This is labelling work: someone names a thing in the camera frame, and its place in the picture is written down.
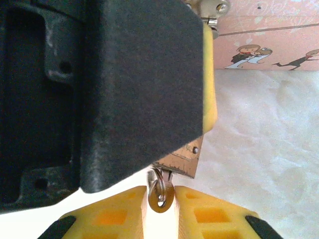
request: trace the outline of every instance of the cartoon sticker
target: cartoon sticker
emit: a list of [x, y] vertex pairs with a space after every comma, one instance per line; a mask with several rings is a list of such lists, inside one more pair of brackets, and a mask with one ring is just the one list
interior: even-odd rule
[[294, 69], [297, 69], [298, 67], [301, 67], [301, 64], [304, 63], [305, 61], [317, 61], [319, 59], [311, 59], [315, 56], [319, 56], [319, 49], [316, 49], [316, 50], [312, 50], [310, 52], [307, 52], [306, 53], [306, 56], [302, 57], [302, 58], [299, 58], [297, 60], [294, 60], [292, 62], [289, 62], [288, 64], [286, 65], [282, 65], [280, 63], [275, 63], [273, 65], [276, 65], [276, 66], [279, 66], [279, 67], [283, 67], [283, 66], [295, 66], [295, 68], [293, 69], [290, 69], [290, 71], [293, 71]]
[[242, 64], [248, 62], [251, 64], [261, 64], [261, 59], [264, 59], [271, 55], [273, 51], [269, 48], [260, 48], [259, 45], [244, 45], [237, 49], [239, 53], [233, 56], [230, 66], [225, 67], [226, 69], [242, 69]]

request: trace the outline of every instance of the black rubber edge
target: black rubber edge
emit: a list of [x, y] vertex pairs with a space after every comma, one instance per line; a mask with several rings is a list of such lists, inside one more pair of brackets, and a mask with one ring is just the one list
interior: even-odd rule
[[75, 223], [75, 216], [67, 216], [55, 221], [38, 239], [62, 239]]
[[283, 239], [266, 221], [254, 216], [245, 219], [261, 239]]

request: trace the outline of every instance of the yellow foam strip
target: yellow foam strip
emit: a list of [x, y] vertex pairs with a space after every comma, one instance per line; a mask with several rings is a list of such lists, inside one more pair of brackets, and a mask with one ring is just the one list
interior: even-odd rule
[[217, 121], [216, 94], [214, 85], [213, 34], [210, 27], [203, 28], [203, 134], [210, 131]]

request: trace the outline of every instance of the metal clip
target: metal clip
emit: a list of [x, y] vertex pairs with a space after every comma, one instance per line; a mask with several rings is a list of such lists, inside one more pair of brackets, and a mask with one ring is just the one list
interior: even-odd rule
[[184, 0], [184, 2], [211, 27], [213, 38], [216, 39], [219, 35], [218, 18], [229, 12], [230, 2], [228, 0]]
[[150, 207], [157, 213], [166, 212], [174, 200], [174, 186], [171, 182], [172, 172], [152, 168], [148, 172], [148, 201]]

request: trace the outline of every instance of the pink box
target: pink box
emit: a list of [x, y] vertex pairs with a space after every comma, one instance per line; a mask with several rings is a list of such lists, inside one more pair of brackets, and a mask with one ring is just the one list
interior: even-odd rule
[[230, 0], [214, 40], [217, 69], [319, 70], [319, 0]]

